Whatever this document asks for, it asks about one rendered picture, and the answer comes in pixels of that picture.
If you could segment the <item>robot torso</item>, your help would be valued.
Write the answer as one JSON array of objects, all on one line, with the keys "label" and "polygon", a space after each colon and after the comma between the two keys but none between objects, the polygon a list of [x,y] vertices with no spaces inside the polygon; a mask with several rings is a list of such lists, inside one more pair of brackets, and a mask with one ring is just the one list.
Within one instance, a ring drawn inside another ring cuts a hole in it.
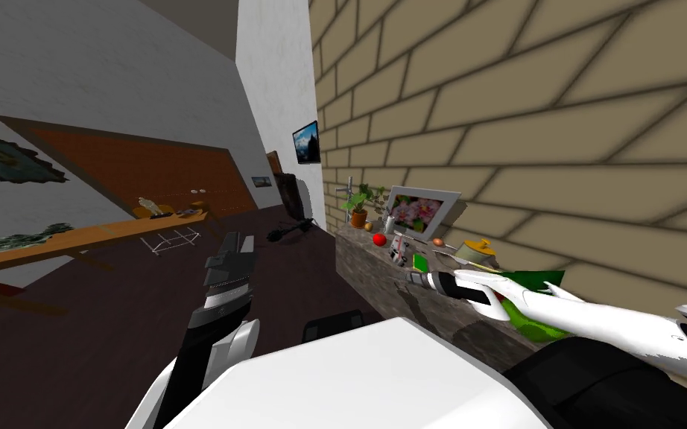
[{"label": "robot torso", "polygon": [[224,372],[165,429],[553,429],[505,377],[395,317]]}]

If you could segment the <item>yellow kettle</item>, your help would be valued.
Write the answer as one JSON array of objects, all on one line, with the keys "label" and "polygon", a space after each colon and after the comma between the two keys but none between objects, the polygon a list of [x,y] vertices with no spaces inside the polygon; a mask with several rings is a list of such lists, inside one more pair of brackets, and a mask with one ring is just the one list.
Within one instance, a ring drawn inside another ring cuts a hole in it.
[{"label": "yellow kettle", "polygon": [[464,241],[454,252],[454,256],[463,260],[464,264],[471,264],[481,270],[497,272],[500,266],[496,260],[496,252],[488,240]]}]

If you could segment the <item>black floor object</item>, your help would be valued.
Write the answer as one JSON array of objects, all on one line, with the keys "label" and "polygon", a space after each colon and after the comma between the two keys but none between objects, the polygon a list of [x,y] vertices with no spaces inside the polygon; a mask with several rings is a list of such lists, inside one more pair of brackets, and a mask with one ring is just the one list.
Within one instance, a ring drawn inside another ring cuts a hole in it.
[{"label": "black floor object", "polygon": [[301,220],[301,221],[299,221],[299,222],[297,222],[294,225],[291,225],[289,227],[273,229],[273,231],[271,231],[267,235],[266,240],[268,242],[271,242],[271,243],[278,242],[278,241],[281,241],[286,235],[288,235],[294,231],[297,231],[297,230],[299,230],[303,233],[307,233],[312,226],[316,226],[316,225],[317,225],[317,222],[315,219],[306,218],[306,219]]}]

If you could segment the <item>dark ragged wall picture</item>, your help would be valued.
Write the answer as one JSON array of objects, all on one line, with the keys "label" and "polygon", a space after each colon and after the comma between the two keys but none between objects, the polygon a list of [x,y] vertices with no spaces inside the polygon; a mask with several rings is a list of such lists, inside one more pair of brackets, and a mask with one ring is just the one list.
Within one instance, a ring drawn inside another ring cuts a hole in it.
[{"label": "dark ragged wall picture", "polygon": [[0,181],[16,184],[64,183],[68,179],[51,163],[38,159],[37,152],[0,139]]}]

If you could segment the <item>black framed wall screen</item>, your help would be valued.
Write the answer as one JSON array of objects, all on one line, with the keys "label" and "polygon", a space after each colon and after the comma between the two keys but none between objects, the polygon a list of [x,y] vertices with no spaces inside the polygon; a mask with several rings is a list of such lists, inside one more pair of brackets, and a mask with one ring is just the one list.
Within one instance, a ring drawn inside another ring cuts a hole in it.
[{"label": "black framed wall screen", "polygon": [[301,165],[319,164],[321,162],[317,121],[293,132],[292,139],[295,157]]}]

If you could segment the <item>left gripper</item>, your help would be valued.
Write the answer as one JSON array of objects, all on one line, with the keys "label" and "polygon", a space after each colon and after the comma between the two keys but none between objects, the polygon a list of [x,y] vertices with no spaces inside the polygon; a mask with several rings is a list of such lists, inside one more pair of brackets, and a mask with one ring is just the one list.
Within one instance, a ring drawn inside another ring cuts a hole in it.
[{"label": "left gripper", "polygon": [[203,282],[205,286],[216,287],[249,277],[256,263],[254,242],[253,235],[246,236],[239,252],[241,234],[239,232],[227,233],[218,255],[206,260],[207,272]]}]

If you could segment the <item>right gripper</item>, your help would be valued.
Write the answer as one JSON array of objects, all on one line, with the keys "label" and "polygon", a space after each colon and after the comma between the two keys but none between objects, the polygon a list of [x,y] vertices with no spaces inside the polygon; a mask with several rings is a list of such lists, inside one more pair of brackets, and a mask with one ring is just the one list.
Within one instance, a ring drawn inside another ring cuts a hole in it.
[{"label": "right gripper", "polygon": [[418,285],[428,290],[439,292],[439,283],[435,273],[421,273],[410,271],[405,274],[405,280],[413,285]]}]

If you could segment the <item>dark cabinet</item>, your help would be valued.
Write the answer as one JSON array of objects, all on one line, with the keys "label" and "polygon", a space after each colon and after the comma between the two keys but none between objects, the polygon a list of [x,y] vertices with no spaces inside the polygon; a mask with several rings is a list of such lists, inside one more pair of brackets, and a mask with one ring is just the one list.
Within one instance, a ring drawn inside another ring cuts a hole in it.
[{"label": "dark cabinet", "polygon": [[306,183],[293,174],[274,174],[276,187],[286,212],[295,220],[305,220],[311,214],[311,197]]}]

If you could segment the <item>light green bowl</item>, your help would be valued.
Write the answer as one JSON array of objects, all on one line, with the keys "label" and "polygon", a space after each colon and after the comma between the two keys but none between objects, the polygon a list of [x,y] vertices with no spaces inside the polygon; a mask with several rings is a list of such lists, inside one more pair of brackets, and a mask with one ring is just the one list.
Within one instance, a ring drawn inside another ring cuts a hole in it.
[{"label": "light green bowl", "polygon": [[510,324],[518,333],[534,343],[549,343],[566,337],[569,333],[540,323],[525,316],[509,299],[501,300]]}]

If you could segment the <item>green plant in orange pot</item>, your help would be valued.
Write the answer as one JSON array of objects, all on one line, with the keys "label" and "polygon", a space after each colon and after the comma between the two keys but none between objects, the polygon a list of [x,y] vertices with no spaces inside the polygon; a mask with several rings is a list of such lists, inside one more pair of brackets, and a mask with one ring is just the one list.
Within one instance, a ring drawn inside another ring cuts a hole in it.
[{"label": "green plant in orange pot", "polygon": [[385,212],[385,187],[372,188],[367,183],[358,185],[358,190],[351,194],[341,208],[350,213],[350,223],[356,229],[363,229],[367,223],[366,204],[373,204],[374,212],[382,219]]}]

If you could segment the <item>dark green flat board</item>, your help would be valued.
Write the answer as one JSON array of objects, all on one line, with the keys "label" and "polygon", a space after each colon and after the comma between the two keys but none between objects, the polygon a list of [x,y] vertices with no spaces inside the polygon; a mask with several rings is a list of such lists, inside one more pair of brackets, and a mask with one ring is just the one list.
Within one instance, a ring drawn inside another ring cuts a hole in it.
[{"label": "dark green flat board", "polygon": [[513,282],[526,287],[535,292],[543,292],[549,290],[549,285],[560,286],[561,281],[565,275],[564,270],[536,270],[536,271],[513,271],[500,272],[500,276],[508,278]]}]

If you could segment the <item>flower picture in white frame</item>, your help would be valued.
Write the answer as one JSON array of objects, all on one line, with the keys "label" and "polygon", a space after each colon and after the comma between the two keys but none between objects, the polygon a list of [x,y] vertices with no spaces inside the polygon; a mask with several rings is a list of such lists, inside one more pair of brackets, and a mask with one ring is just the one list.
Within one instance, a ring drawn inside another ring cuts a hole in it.
[{"label": "flower picture in white frame", "polygon": [[386,209],[396,232],[430,241],[460,196],[456,191],[395,185],[390,188]]}]

